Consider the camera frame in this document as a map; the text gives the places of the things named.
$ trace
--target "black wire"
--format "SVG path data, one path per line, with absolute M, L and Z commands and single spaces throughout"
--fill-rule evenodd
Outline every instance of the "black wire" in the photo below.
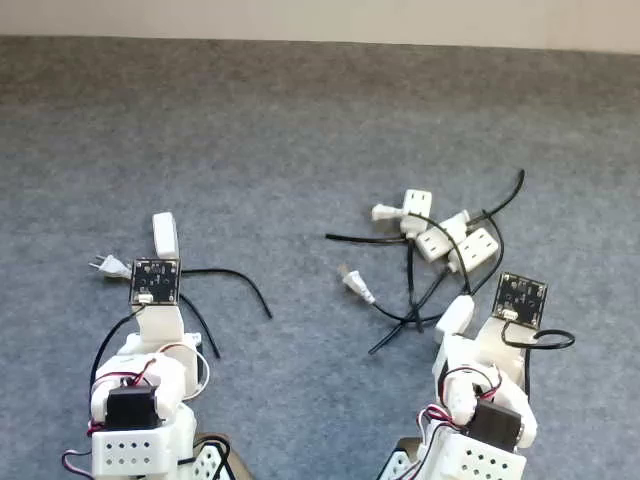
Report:
M 527 395 L 529 403 L 531 403 L 531 350 L 524 352 L 524 393 Z
M 424 303 L 427 302 L 427 300 L 429 300 L 429 298 L 431 297 L 431 295 L 433 295 L 433 293 L 436 291 L 436 289 L 438 288 L 438 286 L 440 285 L 440 283 L 442 283 L 442 281 L 446 278 L 446 276 L 448 275 L 449 271 L 448 270 L 443 270 L 442 272 L 440 272 L 440 275 L 438 275 L 438 277 L 435 279 L 435 281 L 431 284 L 431 286 L 429 286 L 429 289 L 426 291 L 426 293 L 423 295 L 423 297 L 420 299 L 420 302 L 418 302 L 417 305 L 421 306 L 424 305 Z M 378 304 L 374 303 L 373 306 L 375 308 L 377 308 L 380 312 L 384 313 L 387 316 L 390 316 L 391 318 L 397 319 L 399 320 L 399 323 L 393 327 L 391 329 L 391 331 L 384 336 L 384 338 L 382 338 L 378 343 L 376 343 L 373 347 L 371 347 L 369 349 L 369 355 L 374 355 L 378 350 L 380 350 L 382 347 L 384 347 L 387 343 L 389 343 L 398 333 L 400 333 L 400 331 L 408 324 L 411 322 L 414 322 L 415 319 L 411 318 L 412 312 L 410 312 L 409 314 L 407 314 L 406 317 L 401 318 L 401 317 L 397 317 L 396 315 L 393 315 L 387 311 L 385 311 L 384 309 L 382 309 L 382 307 L 380 307 Z M 420 321 L 421 322 L 432 322 L 435 319 L 438 319 L 442 316 L 442 314 L 439 315 L 433 315 L 431 317 L 426 317 L 426 318 L 421 318 Z
M 216 442 L 224 445 L 225 449 L 224 449 L 224 453 L 222 454 L 222 458 L 220 460 L 220 465 L 218 465 L 218 468 L 213 474 L 213 477 L 211 478 L 211 480 L 216 480 L 220 475 L 220 472 L 222 471 L 222 469 L 229 464 L 229 454 L 231 453 L 231 445 L 229 444 L 229 441 L 226 438 L 221 437 L 220 435 L 204 435 L 200 437 L 193 444 L 193 448 L 196 448 L 202 444 L 204 444 L 205 446 L 207 445 L 215 446 Z
M 549 330 L 538 330 L 534 335 L 533 338 L 535 340 L 538 340 L 542 337 L 546 337 L 549 335 L 558 335 L 561 337 L 565 337 L 566 340 L 563 342 L 556 342 L 556 343 L 543 343 L 543 344 L 538 344 L 538 343 L 522 343 L 522 342 L 512 342 L 510 340 L 507 340 L 507 329 L 509 328 L 509 326 L 512 324 L 513 322 L 510 320 L 507 320 L 504 324 L 504 327 L 502 327 L 502 332 L 501 332 L 501 337 L 502 337 L 502 342 L 505 345 L 508 345 L 510 347 L 514 347 L 514 348 L 524 348 L 527 350 L 562 350 L 563 348 L 568 348 L 571 345 L 573 345 L 574 343 L 576 343 L 576 337 L 573 333 L 571 332 L 567 332 L 566 330 L 560 330 L 557 328 L 552 328 Z
M 96 357 L 93 360 L 93 365 L 91 366 L 91 376 L 89 378 L 89 396 L 91 396 L 91 387 L 93 387 L 93 384 L 96 382 L 96 372 L 98 371 L 98 366 L 100 365 L 100 359 L 102 358 L 102 355 L 104 354 L 104 351 L 106 350 L 107 345 L 109 345 L 109 342 L 111 341 L 113 336 L 116 334 L 118 329 L 121 326 L 123 326 L 125 323 L 130 322 L 138 313 L 140 313 L 142 310 L 144 310 L 145 307 L 146 307 L 146 305 L 143 305 L 142 307 L 140 307 L 135 312 L 130 313 L 129 315 L 127 315 L 123 319 L 119 320 L 118 323 L 116 323 L 111 328 L 111 330 L 109 330 L 109 333 L 107 333 L 107 336 L 104 337 L 104 340 L 102 341 L 102 344 L 100 345 L 100 348 L 98 348 L 98 353 L 96 353 Z
M 219 359 L 220 358 L 220 350 L 218 350 L 218 346 L 216 345 L 216 342 L 213 339 L 213 334 L 211 333 L 211 330 L 209 329 L 209 325 L 207 325 L 207 322 L 205 321 L 204 317 L 200 313 L 200 310 L 198 310 L 198 307 L 196 307 L 194 305 L 194 303 L 184 293 L 180 294 L 180 298 L 182 299 L 182 301 L 184 301 L 184 303 L 187 304 L 187 306 L 191 309 L 193 314 L 196 316 L 196 318 L 200 322 L 200 325 L 202 325 L 202 328 L 204 329 L 204 332 L 207 335 L 207 338 L 209 339 L 209 343 L 211 344 L 211 348 L 213 350 L 213 354 L 215 355 L 216 358 Z
M 365 237 L 350 237 L 348 235 L 337 235 L 335 233 L 326 233 L 324 238 L 327 240 L 335 240 L 337 242 L 352 242 L 352 243 L 369 243 L 374 245 L 394 245 L 407 243 L 404 237 L 390 237 L 390 238 L 365 238 Z
M 407 287 L 409 290 L 409 307 L 411 308 L 411 317 L 414 319 L 416 323 L 416 328 L 418 332 L 424 332 L 424 328 L 422 328 L 422 321 L 420 320 L 420 311 L 418 310 L 418 305 L 415 301 L 415 285 L 413 282 L 413 255 L 415 253 L 415 240 L 410 239 L 409 244 L 407 245 Z
M 411 213 L 411 212 L 409 212 L 409 216 L 416 217 L 416 218 L 419 218 L 421 220 L 424 220 L 429 225 L 432 225 L 432 226 L 436 227 L 438 230 L 440 230 L 447 237 L 447 240 L 449 240 L 451 245 L 453 245 L 453 249 L 456 251 L 456 255 L 458 255 L 458 260 L 459 260 L 459 263 L 460 263 L 460 270 L 462 271 L 462 276 L 464 277 L 464 289 L 465 289 L 465 291 L 467 293 L 471 293 L 471 283 L 469 282 L 469 274 L 467 273 L 467 267 L 465 266 L 464 260 L 462 259 L 462 254 L 460 253 L 460 249 L 458 248 L 458 244 L 453 240 L 453 238 L 451 237 L 449 232 L 447 232 L 447 230 L 444 227 L 442 227 L 442 225 L 440 225 L 438 222 L 436 222 L 435 220 L 433 220 L 433 219 L 431 219 L 429 217 L 425 217 L 423 215 L 419 215 L 417 213 Z
M 253 291 L 256 292 L 256 295 L 258 295 L 258 298 L 260 299 L 260 303 L 262 303 L 262 306 L 264 307 L 264 311 L 266 312 L 267 316 L 269 318 L 273 318 L 271 309 L 269 308 L 269 305 L 267 305 L 267 301 L 262 296 L 262 292 L 260 292 L 260 289 L 253 282 L 253 280 L 247 277 L 244 273 L 240 273 L 235 270 L 230 270 L 228 268 L 187 268 L 182 270 L 183 275 L 197 275 L 197 274 L 207 274 L 207 273 L 221 273 L 226 275 L 235 275 L 245 280 L 249 285 L 251 285 L 251 288 L 253 288 Z
M 516 183 L 516 187 L 509 194 L 509 196 L 504 201 L 502 201 L 497 207 L 489 210 L 488 212 L 484 212 L 483 211 L 482 215 L 478 215 L 477 217 L 472 218 L 471 220 L 469 220 L 467 222 L 467 225 L 473 225 L 474 223 L 477 223 L 477 222 L 479 222 L 481 220 L 484 220 L 487 217 L 495 215 L 500 210 L 502 210 L 504 207 L 509 205 L 509 203 L 511 203 L 511 201 L 514 198 L 516 198 L 516 195 L 518 195 L 518 193 L 520 192 L 520 189 L 522 188 L 523 184 L 524 184 L 524 169 L 520 169 L 520 171 L 518 172 L 518 181 Z

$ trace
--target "socket outlet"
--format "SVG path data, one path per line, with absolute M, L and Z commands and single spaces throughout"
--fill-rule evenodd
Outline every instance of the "socket outlet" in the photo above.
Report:
M 467 272 L 475 270 L 496 253 L 498 248 L 498 242 L 484 228 L 477 229 L 458 245 Z M 460 270 L 460 260 L 455 250 L 449 252 L 448 266 L 454 273 Z
M 445 220 L 440 224 L 456 244 L 459 244 L 467 237 L 467 222 L 469 221 L 469 212 L 463 210 L 453 217 Z M 453 245 L 437 227 L 431 227 L 426 232 L 418 235 L 416 245 L 422 256 L 429 262 L 433 262 L 438 258 L 446 255 Z
M 408 238 L 417 237 L 427 229 L 428 223 L 419 218 L 408 216 L 408 214 L 415 213 L 428 217 L 429 213 L 431 213 L 431 192 L 414 189 L 407 190 L 404 193 L 402 211 L 405 216 L 400 221 L 400 231 Z

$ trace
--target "white wall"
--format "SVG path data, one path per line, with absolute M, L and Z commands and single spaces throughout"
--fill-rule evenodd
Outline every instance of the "white wall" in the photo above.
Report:
M 0 33 L 640 53 L 640 0 L 0 0 Z

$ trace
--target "black circuit board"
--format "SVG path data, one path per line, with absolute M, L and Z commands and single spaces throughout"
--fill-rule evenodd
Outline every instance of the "black circuit board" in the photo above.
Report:
M 518 314 L 514 323 L 537 330 L 540 328 L 546 298 L 546 283 L 505 272 L 498 280 L 493 316 L 508 320 L 508 313 L 504 311 L 511 310 Z
M 129 302 L 139 305 L 139 295 L 151 294 L 150 305 L 177 305 L 180 260 L 141 258 L 133 262 Z

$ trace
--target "gray carpet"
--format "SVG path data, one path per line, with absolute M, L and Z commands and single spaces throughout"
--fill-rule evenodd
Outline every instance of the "gray carpet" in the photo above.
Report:
M 431 333 L 368 356 L 391 324 L 336 267 L 402 312 L 405 250 L 322 234 L 392 231 L 368 209 L 407 187 L 433 192 L 436 218 L 479 211 L 524 167 L 497 219 L 503 269 L 549 282 L 545 326 L 578 337 L 533 357 L 525 478 L 636 478 L 639 78 L 639 57 L 600 54 L 1 39 L 0 477 L 69 478 L 91 360 L 128 311 L 86 262 L 152 254 L 150 216 L 170 209 L 185 266 L 249 274 L 275 313 L 235 279 L 184 279 L 223 353 L 200 428 L 229 433 L 258 479 L 373 480 L 433 398 Z M 420 288 L 436 274 L 418 271 Z

